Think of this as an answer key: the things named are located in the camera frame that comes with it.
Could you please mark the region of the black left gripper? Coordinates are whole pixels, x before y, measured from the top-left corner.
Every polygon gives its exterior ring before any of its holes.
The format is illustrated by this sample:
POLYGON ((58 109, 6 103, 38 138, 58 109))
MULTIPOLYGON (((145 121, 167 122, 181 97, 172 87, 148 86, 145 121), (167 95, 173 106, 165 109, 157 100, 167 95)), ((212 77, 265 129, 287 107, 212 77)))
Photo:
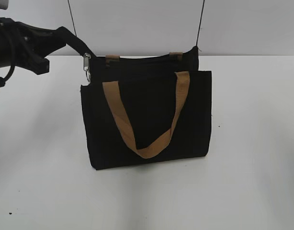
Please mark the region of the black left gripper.
MULTIPOLYGON (((55 52, 66 46, 55 30, 30 29, 33 48, 37 52, 55 52)), ((10 18, 0 18, 0 68, 9 67, 5 77, 10 79, 15 67, 32 71, 36 75, 49 72, 49 60, 35 54, 25 37, 20 33, 19 24, 10 18)))

